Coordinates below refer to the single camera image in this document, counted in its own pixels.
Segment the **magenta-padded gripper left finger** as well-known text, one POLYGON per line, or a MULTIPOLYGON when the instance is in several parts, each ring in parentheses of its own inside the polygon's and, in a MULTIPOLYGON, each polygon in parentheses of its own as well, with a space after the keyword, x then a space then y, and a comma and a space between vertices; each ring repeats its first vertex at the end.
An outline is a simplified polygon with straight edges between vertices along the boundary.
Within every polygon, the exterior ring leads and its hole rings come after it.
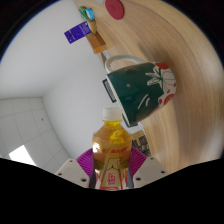
POLYGON ((56 175, 83 188, 94 189, 96 174, 93 151, 89 149, 77 159, 69 158, 56 172, 56 175))

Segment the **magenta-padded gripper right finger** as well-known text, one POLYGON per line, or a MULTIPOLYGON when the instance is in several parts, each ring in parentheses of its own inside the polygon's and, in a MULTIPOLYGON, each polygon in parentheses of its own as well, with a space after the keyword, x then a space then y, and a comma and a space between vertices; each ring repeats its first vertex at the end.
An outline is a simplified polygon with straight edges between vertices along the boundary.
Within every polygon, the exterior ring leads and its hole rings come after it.
POLYGON ((143 187, 168 174, 169 172, 154 156, 146 156, 136 148, 131 149, 127 177, 128 189, 143 187))

